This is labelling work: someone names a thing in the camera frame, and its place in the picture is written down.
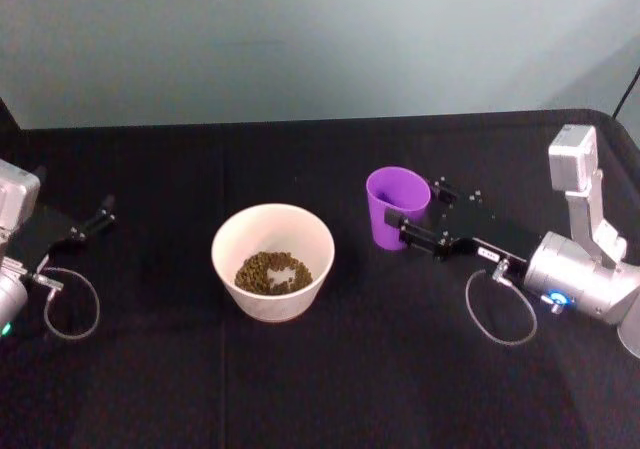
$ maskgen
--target wall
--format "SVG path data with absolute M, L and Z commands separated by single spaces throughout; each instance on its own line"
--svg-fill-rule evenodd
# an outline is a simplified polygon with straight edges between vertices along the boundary
M 640 64 L 640 0 L 0 0 L 0 14 L 0 95 L 29 129 L 611 113 Z M 640 138 L 637 102 L 622 116 Z

